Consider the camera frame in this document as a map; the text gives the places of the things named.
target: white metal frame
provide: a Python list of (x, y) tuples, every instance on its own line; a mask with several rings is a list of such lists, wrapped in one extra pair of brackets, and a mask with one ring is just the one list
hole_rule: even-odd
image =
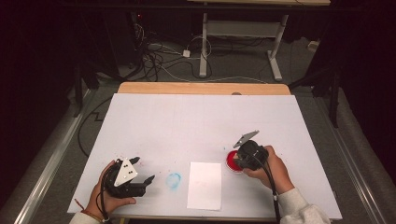
[(207, 13), (204, 13), (202, 27), (202, 50), (200, 62), (200, 77), (206, 77), (207, 47), (206, 38), (208, 35), (232, 35), (232, 36), (254, 36), (254, 37), (274, 37), (274, 48), (267, 51), (268, 60), (271, 65), (276, 81), (282, 80), (279, 66), (276, 62), (276, 53), (282, 40), (283, 32), (289, 15), (284, 15), (281, 22), (254, 22), (254, 21), (209, 21)]

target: white tabletop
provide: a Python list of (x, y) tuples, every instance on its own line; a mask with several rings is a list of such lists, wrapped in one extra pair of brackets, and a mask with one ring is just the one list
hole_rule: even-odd
[[(294, 185), (331, 219), (341, 218), (332, 189), (319, 161), (294, 96), (260, 95), (114, 95), (98, 134), (69, 213), (87, 204), (103, 168), (115, 159), (140, 157), (135, 168), (142, 182), (155, 175), (137, 205), (115, 216), (149, 218), (212, 218), (268, 220), (274, 218), (272, 194), (260, 181), (229, 170), (225, 159), (244, 133), (260, 145), (272, 145), (289, 168)], [(187, 208), (191, 162), (220, 163), (221, 208)], [(176, 188), (167, 185), (179, 175)]]
[(283, 5), (283, 6), (328, 6), (330, 0), (189, 0), (192, 2), (207, 3), (236, 3), (236, 4), (260, 4), (260, 5)]

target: white sleeve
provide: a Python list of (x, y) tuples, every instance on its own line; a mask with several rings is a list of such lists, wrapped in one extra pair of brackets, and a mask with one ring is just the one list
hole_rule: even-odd
[(75, 213), (69, 224), (98, 224), (98, 220), (83, 213)]
[(298, 189), (291, 189), (278, 196), (284, 216), (282, 224), (289, 223), (328, 223), (327, 215), (316, 205), (309, 204)]

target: wooden table edge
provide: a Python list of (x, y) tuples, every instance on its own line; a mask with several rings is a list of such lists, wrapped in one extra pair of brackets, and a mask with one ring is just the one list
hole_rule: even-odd
[(123, 82), (118, 93), (205, 94), (205, 95), (290, 95), (285, 84)]

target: human hand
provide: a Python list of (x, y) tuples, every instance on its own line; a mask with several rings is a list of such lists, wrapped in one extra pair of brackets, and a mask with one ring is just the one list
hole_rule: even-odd
[[(98, 183), (95, 185), (95, 187), (92, 190), (91, 193), (91, 198), (90, 201), (88, 202), (87, 208), (85, 209), (86, 211), (90, 212), (96, 217), (99, 217), (101, 219), (104, 219), (102, 212), (99, 210), (102, 209), (101, 205), (101, 197), (98, 197), (98, 195), (101, 193), (101, 182), (102, 178), (104, 177), (104, 174), (110, 166), (112, 166), (115, 162), (112, 161), (111, 163), (108, 164), (108, 166), (102, 171)], [(104, 194), (104, 202), (105, 202), (105, 209), (107, 214), (110, 216), (116, 208), (127, 205), (127, 204), (135, 204), (136, 199), (135, 198), (114, 198), (111, 197), (106, 191), (103, 192)]]
[[(265, 163), (265, 166), (269, 165), (271, 168), (271, 173), (276, 186), (276, 192), (278, 194), (282, 194), (294, 189), (285, 163), (283, 163), (283, 161), (275, 154), (274, 148), (272, 146), (266, 146), (264, 148), (268, 151), (268, 159)], [(269, 178), (262, 168), (255, 171), (245, 168), (243, 171), (248, 176), (259, 179), (264, 184), (264, 186), (271, 188)]]

